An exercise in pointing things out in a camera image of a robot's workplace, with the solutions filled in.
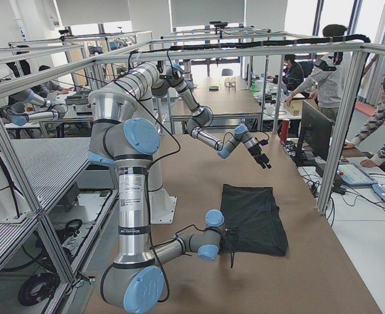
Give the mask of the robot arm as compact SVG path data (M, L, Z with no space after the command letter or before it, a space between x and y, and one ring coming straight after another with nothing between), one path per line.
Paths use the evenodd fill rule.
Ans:
M168 291L164 263L187 252L215 260L223 232L223 214L211 210L201 234L179 234L159 247L152 244L148 174L160 137L151 119L139 117L137 110L152 90L168 85L178 90L198 122L205 123L207 111L183 78L177 73L166 77L152 62L136 66L89 96L95 107L89 161L118 170L120 248L101 276L100 293L106 303L128 313L150 311Z
M229 157L236 147L242 144L257 164L264 169L271 168L268 157L262 153L263 144L250 134L244 124L239 124L233 130L228 141L221 141L204 130L212 122L212 110L199 104L180 70L174 65L164 66L160 61L145 62L114 80L112 85L123 90L136 103L139 103L148 91L158 97L169 88L174 88L190 110L191 116L186 128L191 137L213 148L223 159Z

